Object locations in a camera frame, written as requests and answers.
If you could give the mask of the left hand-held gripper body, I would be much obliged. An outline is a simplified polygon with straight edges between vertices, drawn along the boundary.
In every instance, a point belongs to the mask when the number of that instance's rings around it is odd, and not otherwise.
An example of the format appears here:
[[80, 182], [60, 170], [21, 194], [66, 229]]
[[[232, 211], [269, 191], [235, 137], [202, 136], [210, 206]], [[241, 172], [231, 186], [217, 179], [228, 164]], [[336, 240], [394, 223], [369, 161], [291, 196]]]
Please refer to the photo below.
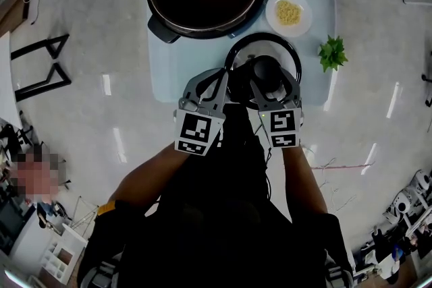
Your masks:
[[225, 115], [181, 98], [174, 119], [175, 149], [186, 154], [205, 156], [223, 127]]

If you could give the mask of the black glass pot lid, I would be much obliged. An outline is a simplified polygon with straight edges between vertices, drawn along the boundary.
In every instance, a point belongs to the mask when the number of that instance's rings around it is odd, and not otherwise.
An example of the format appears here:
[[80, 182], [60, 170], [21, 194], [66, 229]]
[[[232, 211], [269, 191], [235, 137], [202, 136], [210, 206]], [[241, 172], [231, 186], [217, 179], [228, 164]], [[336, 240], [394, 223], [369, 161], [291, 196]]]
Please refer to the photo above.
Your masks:
[[233, 103], [257, 110], [250, 80], [260, 91], [279, 103], [279, 70], [288, 70], [300, 84], [302, 65], [295, 48], [284, 38], [268, 32], [257, 32], [241, 38], [225, 59], [229, 72], [227, 95]]

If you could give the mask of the person's left forearm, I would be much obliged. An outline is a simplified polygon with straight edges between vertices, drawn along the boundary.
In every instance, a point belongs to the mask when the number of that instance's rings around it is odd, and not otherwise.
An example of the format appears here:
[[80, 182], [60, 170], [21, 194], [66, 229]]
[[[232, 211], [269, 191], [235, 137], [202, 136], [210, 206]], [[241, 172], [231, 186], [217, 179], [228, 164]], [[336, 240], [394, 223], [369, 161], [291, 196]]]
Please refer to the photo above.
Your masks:
[[148, 210], [189, 156], [176, 150], [171, 143], [127, 174], [109, 201], [121, 201]]

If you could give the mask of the person's right forearm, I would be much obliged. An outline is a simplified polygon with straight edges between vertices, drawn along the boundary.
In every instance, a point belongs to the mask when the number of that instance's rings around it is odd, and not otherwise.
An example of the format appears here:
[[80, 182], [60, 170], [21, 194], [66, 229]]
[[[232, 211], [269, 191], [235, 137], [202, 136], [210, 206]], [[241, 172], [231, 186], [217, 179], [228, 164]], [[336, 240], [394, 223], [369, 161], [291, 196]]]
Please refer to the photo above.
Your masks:
[[300, 223], [314, 214], [327, 214], [327, 205], [303, 149], [283, 148], [282, 154], [286, 202], [292, 222]]

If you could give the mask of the table with light blue cloth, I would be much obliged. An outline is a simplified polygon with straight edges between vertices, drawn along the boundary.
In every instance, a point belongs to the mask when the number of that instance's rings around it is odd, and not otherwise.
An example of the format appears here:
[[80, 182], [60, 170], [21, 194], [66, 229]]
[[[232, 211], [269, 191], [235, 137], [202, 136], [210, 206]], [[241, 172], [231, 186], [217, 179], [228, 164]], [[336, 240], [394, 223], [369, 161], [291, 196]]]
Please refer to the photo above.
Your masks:
[[[318, 56], [321, 44], [335, 36], [336, 1], [306, 0], [312, 11], [308, 31], [289, 38], [302, 64], [301, 97], [306, 105], [322, 106], [331, 90], [332, 72], [324, 71]], [[182, 95], [187, 82], [195, 75], [221, 67], [229, 49], [237, 38], [224, 36], [211, 40], [181, 37], [167, 44], [148, 33], [151, 80], [155, 98], [163, 103], [174, 103]]]

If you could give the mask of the bright green small plant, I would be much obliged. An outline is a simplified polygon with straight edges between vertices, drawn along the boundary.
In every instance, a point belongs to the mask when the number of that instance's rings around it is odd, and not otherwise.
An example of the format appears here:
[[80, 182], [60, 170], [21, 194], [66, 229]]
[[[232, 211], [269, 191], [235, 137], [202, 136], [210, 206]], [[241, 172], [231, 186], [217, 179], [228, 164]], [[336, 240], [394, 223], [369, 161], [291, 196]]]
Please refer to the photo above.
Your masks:
[[348, 62], [344, 42], [340, 36], [337, 38], [328, 36], [327, 42], [320, 45], [319, 56], [324, 73], [328, 69], [337, 71], [339, 66], [343, 66], [345, 62]]

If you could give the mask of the white round plate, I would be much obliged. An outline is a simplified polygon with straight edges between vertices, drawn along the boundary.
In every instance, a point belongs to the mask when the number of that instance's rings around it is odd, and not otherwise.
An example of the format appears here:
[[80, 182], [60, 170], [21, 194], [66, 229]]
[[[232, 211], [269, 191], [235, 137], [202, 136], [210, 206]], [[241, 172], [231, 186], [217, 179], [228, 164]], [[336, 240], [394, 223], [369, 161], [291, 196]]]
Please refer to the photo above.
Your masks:
[[275, 10], [278, 1], [279, 0], [267, 0], [265, 16], [270, 27], [276, 31], [276, 33], [288, 38], [296, 38], [305, 34], [310, 29], [313, 20], [312, 10], [306, 0], [287, 0], [302, 8], [301, 21], [293, 26], [284, 26], [277, 21]]

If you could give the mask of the yellow noodles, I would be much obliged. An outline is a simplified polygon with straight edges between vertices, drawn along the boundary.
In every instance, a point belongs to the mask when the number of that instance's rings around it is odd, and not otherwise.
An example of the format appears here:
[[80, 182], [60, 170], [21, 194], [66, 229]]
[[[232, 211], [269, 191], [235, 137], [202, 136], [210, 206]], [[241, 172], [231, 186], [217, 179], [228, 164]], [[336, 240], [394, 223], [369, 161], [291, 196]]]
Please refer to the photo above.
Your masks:
[[279, 0], [275, 10], [277, 21], [284, 26], [297, 25], [301, 21], [302, 8], [287, 0]]

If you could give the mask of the person's black clothed torso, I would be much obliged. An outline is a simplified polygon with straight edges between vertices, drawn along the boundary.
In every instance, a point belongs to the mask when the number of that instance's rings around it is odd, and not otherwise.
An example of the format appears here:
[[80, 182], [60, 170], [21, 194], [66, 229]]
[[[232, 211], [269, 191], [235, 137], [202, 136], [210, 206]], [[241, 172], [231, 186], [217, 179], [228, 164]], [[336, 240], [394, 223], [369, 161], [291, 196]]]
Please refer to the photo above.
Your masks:
[[148, 209], [97, 216], [78, 288], [352, 288], [338, 218], [293, 223], [270, 201], [248, 111], [227, 104], [223, 139], [190, 154]]

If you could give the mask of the orange sleeve tag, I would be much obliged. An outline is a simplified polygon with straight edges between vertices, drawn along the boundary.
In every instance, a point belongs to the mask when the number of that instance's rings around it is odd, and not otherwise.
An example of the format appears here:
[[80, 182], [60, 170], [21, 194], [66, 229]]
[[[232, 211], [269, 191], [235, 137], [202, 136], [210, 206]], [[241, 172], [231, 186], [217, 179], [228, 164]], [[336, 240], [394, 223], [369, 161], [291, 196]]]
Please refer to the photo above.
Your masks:
[[99, 217], [107, 212], [111, 212], [115, 210], [115, 203], [116, 203], [115, 200], [110, 200], [108, 201], [108, 203], [98, 207], [97, 216]]

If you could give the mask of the black office chair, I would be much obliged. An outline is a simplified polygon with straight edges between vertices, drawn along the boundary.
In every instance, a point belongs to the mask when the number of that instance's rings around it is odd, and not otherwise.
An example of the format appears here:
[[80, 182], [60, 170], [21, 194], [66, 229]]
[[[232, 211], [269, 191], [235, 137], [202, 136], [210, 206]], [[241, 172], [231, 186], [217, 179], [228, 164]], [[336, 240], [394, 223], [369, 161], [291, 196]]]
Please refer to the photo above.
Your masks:
[[432, 106], [432, 50], [426, 58], [425, 72], [421, 75], [421, 80], [427, 84], [427, 97], [425, 105], [427, 107]]

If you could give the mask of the metal folding stand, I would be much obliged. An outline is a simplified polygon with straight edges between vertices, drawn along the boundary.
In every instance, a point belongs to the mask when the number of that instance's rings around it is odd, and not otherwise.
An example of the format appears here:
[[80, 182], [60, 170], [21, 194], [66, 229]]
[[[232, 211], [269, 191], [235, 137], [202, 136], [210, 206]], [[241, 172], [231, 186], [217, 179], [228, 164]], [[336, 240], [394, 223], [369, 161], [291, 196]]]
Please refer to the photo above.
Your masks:
[[88, 202], [82, 196], [78, 196], [68, 226], [75, 231], [85, 233], [94, 221], [98, 208], [96, 204]]

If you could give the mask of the white round robot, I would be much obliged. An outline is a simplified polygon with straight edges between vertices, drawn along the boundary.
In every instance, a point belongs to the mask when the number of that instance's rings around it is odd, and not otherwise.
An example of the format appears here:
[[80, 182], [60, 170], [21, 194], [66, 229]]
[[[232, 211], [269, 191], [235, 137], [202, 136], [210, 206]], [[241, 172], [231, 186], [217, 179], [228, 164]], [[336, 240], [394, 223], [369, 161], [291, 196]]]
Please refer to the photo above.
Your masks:
[[391, 205], [387, 207], [383, 215], [390, 224], [396, 225], [401, 221], [403, 215], [410, 210], [411, 204], [412, 198], [410, 194], [406, 190], [402, 190], [394, 198]]
[[414, 174], [412, 184], [416, 191], [422, 194], [428, 191], [430, 187], [430, 178], [423, 170], [420, 169]]

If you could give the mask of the white cubby shelf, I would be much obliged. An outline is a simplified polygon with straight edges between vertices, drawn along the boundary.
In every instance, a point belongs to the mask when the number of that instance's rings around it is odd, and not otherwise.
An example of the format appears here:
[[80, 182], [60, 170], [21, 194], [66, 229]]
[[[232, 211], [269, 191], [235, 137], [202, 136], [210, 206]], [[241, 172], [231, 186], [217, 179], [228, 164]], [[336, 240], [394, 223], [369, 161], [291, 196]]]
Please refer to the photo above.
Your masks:
[[88, 241], [69, 225], [63, 223], [63, 233], [54, 233], [45, 248], [40, 265], [54, 279], [67, 285]]

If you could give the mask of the white desk with black legs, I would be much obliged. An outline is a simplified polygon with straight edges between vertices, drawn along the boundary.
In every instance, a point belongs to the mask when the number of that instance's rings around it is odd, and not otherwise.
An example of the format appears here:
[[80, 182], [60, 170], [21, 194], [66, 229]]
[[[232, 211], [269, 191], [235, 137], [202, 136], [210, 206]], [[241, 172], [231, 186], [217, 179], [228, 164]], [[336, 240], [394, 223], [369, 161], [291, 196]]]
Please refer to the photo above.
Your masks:
[[[57, 58], [69, 37], [69, 34], [64, 34], [56, 38], [47, 38], [16, 51], [11, 50], [10, 32], [6, 32], [0, 37], [0, 119], [18, 129], [22, 129], [23, 125], [20, 110], [18, 109], [20, 101], [69, 86], [72, 83], [57, 62]], [[15, 90], [12, 82], [12, 61], [39, 49], [45, 49], [53, 60], [47, 77], [43, 81]]]

